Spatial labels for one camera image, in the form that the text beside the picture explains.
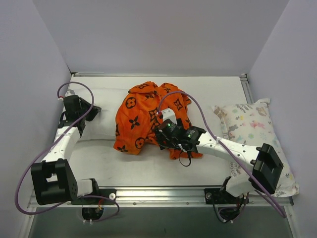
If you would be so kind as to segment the orange patterned pillowcase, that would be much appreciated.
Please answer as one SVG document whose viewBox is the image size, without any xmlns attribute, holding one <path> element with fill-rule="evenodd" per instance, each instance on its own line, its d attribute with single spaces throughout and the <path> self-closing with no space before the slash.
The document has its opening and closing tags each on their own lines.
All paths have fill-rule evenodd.
<svg viewBox="0 0 317 238">
<path fill-rule="evenodd" d="M 176 118 L 181 119 L 185 129 L 192 124 L 187 115 L 191 99 L 177 93 L 163 97 L 171 92 L 180 92 L 177 86 L 164 83 L 157 86 L 147 81 L 129 89 L 115 117 L 115 143 L 113 148 L 122 153 L 138 155 L 145 144 L 158 146 L 155 138 L 155 128 L 162 123 L 157 116 L 159 110 L 167 108 L 175 112 Z"/>
</svg>

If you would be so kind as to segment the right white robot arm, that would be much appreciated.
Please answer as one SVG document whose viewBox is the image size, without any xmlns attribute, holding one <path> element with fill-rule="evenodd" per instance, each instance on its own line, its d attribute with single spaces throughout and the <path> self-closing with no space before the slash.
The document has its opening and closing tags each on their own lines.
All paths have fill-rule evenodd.
<svg viewBox="0 0 317 238">
<path fill-rule="evenodd" d="M 229 178 L 219 191 L 226 203 L 232 202 L 243 193 L 257 190 L 273 195 L 279 182 L 283 163 L 275 149 L 264 143 L 261 147 L 213 137 L 202 128 L 189 129 L 165 120 L 155 128 L 156 140 L 161 149 L 179 149 L 185 153 L 213 155 L 237 163 L 247 174 L 243 178 Z"/>
</svg>

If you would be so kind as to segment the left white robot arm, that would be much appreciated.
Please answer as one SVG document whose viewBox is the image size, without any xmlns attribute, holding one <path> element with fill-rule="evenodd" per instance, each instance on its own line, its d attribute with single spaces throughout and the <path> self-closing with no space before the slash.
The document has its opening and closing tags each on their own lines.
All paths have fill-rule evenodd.
<svg viewBox="0 0 317 238">
<path fill-rule="evenodd" d="M 82 196 L 87 203 L 94 204 L 100 199 L 96 180 L 77 180 L 69 160 L 86 121 L 92 121 L 101 108 L 77 95 L 64 97 L 63 104 L 65 111 L 60 117 L 54 146 L 41 162 L 31 166 L 36 200 L 39 205 L 47 205 L 74 201 Z"/>
</svg>

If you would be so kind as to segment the white floral animal pillow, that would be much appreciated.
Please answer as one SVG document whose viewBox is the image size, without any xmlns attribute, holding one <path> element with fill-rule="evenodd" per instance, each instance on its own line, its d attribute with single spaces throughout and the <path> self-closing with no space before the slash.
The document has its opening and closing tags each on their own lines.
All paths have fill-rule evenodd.
<svg viewBox="0 0 317 238">
<path fill-rule="evenodd" d="M 249 146 L 271 145 L 283 163 L 283 170 L 274 197 L 299 194 L 299 185 L 291 172 L 287 158 L 273 128 L 269 114 L 270 99 L 259 99 L 253 104 L 214 106 L 219 117 L 223 138 Z"/>
</svg>

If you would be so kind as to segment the aluminium back rail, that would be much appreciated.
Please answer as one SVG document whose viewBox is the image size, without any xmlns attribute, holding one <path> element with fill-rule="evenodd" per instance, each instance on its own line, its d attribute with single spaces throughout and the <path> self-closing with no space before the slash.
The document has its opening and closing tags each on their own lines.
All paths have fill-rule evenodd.
<svg viewBox="0 0 317 238">
<path fill-rule="evenodd" d="M 73 77 L 98 77 L 104 75 L 104 72 L 72 72 Z"/>
</svg>

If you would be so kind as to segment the aluminium rail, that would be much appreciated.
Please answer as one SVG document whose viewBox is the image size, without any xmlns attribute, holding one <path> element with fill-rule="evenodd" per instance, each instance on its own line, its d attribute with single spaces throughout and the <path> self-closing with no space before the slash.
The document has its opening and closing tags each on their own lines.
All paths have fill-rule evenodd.
<svg viewBox="0 0 317 238">
<path fill-rule="evenodd" d="M 248 80 L 248 74 L 247 73 L 244 73 L 244 74 L 240 75 L 240 82 L 241 82 L 241 85 L 242 85 L 242 88 L 243 88 L 247 103 L 249 103 L 249 104 L 254 103 L 254 99 L 253 99 L 251 88 L 250 88 L 250 85 L 249 85 L 249 80 Z"/>
<path fill-rule="evenodd" d="M 73 77 L 98 77 L 104 75 L 104 72 L 72 72 Z"/>
<path fill-rule="evenodd" d="M 219 186 L 181 186 L 181 187 L 117 187 L 115 201 L 121 207 L 202 207 L 205 203 L 205 188 L 216 188 Z M 72 205 L 67 201 L 61 207 L 88 207 L 95 208 L 98 205 Z"/>
</svg>

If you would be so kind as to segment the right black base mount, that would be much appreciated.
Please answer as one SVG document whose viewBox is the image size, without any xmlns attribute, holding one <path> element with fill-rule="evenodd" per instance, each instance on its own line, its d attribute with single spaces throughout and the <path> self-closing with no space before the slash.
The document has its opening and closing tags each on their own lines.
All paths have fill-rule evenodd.
<svg viewBox="0 0 317 238">
<path fill-rule="evenodd" d="M 219 187 L 216 188 L 205 188 L 205 203 L 208 205 L 228 205 L 228 204 L 236 204 L 240 205 L 244 203 L 244 198 L 234 197 L 230 195 L 226 191 L 220 190 Z"/>
</svg>

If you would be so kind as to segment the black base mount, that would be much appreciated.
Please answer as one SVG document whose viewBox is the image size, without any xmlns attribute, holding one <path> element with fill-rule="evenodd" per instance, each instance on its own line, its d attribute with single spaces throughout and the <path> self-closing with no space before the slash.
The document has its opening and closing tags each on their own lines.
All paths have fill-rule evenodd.
<svg viewBox="0 0 317 238">
<path fill-rule="evenodd" d="M 205 188 L 205 203 L 208 205 L 228 205 L 228 204 L 236 204 L 240 205 L 244 203 L 244 198 L 234 197 L 230 195 L 226 191 L 220 190 L 219 187 L 216 188 Z"/>
<path fill-rule="evenodd" d="M 74 201 L 72 205 L 113 205 L 116 199 L 117 190 L 115 188 L 101 188 L 97 192 L 84 195 Z"/>
</svg>

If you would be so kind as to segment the aluminium front rail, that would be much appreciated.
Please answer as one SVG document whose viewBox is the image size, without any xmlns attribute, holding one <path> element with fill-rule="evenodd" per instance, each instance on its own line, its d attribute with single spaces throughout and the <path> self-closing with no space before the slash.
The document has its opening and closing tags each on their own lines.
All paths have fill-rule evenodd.
<svg viewBox="0 0 317 238">
<path fill-rule="evenodd" d="M 117 187 L 115 201 L 121 207 L 202 207 L 205 203 L 205 188 L 216 188 L 219 186 L 181 186 L 181 187 Z M 67 201 L 61 207 L 88 207 L 95 208 L 98 205 L 72 205 Z"/>
</svg>

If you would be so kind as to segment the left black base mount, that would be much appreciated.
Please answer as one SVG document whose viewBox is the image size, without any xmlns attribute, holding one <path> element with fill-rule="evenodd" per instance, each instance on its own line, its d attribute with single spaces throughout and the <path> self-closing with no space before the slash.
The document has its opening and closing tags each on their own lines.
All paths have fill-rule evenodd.
<svg viewBox="0 0 317 238">
<path fill-rule="evenodd" d="M 74 201 L 72 205 L 113 205 L 116 199 L 117 190 L 115 188 L 101 188 L 97 192 L 84 195 Z"/>
</svg>

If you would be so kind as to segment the aluminium right side rail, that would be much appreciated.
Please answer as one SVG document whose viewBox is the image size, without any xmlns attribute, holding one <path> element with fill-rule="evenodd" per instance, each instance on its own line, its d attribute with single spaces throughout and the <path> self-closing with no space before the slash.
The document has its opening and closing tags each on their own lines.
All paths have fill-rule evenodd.
<svg viewBox="0 0 317 238">
<path fill-rule="evenodd" d="M 241 85 L 242 85 L 242 88 L 243 88 L 247 103 L 249 103 L 249 104 L 254 103 L 254 99 L 253 99 L 251 88 L 250 88 L 250 85 L 249 85 L 249 80 L 248 80 L 248 74 L 247 73 L 244 73 L 244 74 L 240 75 L 240 82 L 241 82 Z"/>
</svg>

